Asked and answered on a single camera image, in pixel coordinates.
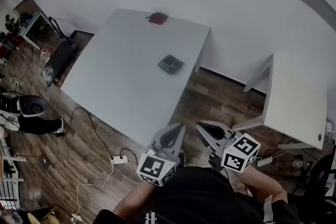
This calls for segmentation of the person's right forearm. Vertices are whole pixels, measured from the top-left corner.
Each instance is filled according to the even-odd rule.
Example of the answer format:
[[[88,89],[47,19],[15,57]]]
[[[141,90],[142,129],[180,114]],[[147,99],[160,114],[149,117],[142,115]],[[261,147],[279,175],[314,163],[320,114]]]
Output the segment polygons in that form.
[[[283,187],[276,180],[254,167],[249,166],[242,173],[234,172],[234,174],[260,203],[263,204],[270,196],[272,203],[279,200],[288,202],[287,193]]]

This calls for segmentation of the white side desk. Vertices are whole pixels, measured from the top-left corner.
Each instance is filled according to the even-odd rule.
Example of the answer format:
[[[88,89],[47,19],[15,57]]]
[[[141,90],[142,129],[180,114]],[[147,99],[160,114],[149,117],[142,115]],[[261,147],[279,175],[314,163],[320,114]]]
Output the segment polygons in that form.
[[[294,138],[297,143],[279,144],[279,149],[323,148],[327,119],[327,89],[311,82],[305,67],[290,55],[275,53],[249,79],[248,92],[268,78],[262,115],[238,123],[233,131],[266,126]]]

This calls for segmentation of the white power strip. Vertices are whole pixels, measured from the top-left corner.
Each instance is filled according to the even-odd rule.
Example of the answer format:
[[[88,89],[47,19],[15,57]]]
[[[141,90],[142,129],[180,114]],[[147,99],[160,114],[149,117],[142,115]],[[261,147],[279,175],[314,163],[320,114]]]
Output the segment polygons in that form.
[[[129,159],[126,155],[118,155],[110,157],[110,162],[112,165],[126,164],[129,162]]]

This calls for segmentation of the small black floor box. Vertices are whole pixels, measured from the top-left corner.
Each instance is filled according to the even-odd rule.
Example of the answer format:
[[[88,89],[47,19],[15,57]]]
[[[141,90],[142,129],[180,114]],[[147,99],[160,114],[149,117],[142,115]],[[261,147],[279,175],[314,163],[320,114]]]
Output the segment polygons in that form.
[[[49,166],[50,166],[50,162],[44,156],[40,156],[40,158],[39,158],[39,164],[40,164],[41,168],[44,169],[44,170],[47,170],[49,168]]]

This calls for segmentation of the grey background desk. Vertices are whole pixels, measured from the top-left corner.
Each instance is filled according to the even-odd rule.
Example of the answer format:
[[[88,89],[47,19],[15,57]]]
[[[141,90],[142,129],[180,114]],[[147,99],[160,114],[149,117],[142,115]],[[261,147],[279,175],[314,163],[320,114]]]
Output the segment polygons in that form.
[[[31,28],[34,26],[36,21],[38,21],[39,18],[42,18],[44,22],[46,22],[49,26],[51,26],[51,23],[47,16],[42,11],[34,12],[32,15],[32,18],[28,20],[27,26],[24,26],[23,29],[20,30],[19,35],[31,46],[33,46],[35,49],[40,50],[40,47],[36,45],[27,35]]]

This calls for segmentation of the grey power strip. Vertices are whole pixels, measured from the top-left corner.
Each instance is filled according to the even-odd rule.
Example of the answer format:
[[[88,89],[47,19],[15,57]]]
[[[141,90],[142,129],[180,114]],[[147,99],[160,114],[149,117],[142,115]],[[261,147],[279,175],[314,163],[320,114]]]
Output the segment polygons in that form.
[[[273,162],[273,157],[272,156],[269,156],[269,157],[266,157],[264,159],[260,159],[258,162],[257,162],[257,166],[258,167],[262,167],[262,166],[265,166],[265,165],[268,165],[270,163]]]

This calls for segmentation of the dark red pouch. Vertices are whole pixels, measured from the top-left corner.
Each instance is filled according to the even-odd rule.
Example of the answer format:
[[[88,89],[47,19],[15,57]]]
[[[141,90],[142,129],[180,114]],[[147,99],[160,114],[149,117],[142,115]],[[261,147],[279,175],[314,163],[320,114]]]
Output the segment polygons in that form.
[[[153,14],[151,14],[150,16],[146,17],[145,19],[148,20],[148,22],[153,23],[153,24],[157,24],[157,25],[162,25],[166,22],[166,20],[168,19],[168,15],[161,13],[161,12],[155,12]]]

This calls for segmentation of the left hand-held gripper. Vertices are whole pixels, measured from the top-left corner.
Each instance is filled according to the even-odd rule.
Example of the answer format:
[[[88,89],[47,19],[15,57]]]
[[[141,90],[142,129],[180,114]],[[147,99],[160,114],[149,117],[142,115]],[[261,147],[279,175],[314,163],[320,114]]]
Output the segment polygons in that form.
[[[145,182],[164,186],[182,164],[181,147],[186,127],[175,123],[157,131],[145,153],[141,154],[137,175]]]

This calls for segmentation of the black office chair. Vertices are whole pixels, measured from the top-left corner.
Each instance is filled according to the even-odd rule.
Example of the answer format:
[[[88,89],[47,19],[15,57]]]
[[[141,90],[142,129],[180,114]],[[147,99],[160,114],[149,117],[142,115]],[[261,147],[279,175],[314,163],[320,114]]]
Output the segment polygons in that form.
[[[314,167],[301,172],[288,201],[297,207],[300,224],[336,224],[336,194],[327,192],[336,187],[336,168],[332,153],[317,161]]]

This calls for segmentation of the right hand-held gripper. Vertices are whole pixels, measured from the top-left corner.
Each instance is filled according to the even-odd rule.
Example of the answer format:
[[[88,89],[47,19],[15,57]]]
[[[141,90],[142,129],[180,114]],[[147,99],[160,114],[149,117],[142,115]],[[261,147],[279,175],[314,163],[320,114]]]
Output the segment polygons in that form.
[[[210,148],[210,165],[242,173],[256,159],[260,143],[247,133],[234,132],[225,124],[215,121],[197,121],[195,130],[202,143]]]

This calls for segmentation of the person's black shirt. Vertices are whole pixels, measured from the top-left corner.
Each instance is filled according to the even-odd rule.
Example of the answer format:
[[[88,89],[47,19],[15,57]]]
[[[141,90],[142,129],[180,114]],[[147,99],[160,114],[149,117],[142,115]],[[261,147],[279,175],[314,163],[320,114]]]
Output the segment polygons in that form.
[[[271,199],[237,193],[209,168],[181,167],[130,220],[103,209],[92,224],[300,224],[295,205]]]

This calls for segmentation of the white metal rack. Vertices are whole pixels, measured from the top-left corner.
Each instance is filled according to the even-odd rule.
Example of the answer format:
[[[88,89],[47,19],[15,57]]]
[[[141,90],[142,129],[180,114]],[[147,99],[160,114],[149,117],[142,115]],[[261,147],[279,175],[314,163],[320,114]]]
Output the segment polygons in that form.
[[[27,159],[13,155],[5,138],[0,138],[0,205],[4,209],[21,208],[20,182],[24,179],[20,176],[18,162],[24,163]]]

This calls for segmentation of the black calculator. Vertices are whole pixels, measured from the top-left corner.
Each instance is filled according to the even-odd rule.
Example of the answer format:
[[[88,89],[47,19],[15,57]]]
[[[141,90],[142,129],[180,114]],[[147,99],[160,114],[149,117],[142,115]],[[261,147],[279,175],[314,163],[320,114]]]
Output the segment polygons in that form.
[[[183,62],[172,55],[167,55],[157,65],[166,73],[175,74],[182,67]]]

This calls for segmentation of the clear plastic bottle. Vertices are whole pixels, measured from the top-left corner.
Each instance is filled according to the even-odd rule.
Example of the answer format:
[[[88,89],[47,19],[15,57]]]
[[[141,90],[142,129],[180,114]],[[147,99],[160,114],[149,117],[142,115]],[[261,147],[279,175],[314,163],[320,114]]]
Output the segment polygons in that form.
[[[49,48],[42,48],[40,53],[40,63],[45,65],[50,59],[51,53]]]

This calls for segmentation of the person's left forearm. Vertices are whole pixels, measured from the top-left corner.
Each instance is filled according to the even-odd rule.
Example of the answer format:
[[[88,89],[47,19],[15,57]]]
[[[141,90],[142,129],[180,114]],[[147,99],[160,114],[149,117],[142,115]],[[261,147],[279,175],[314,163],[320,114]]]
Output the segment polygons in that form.
[[[140,182],[114,208],[113,213],[125,220],[130,220],[148,203],[158,186]]]

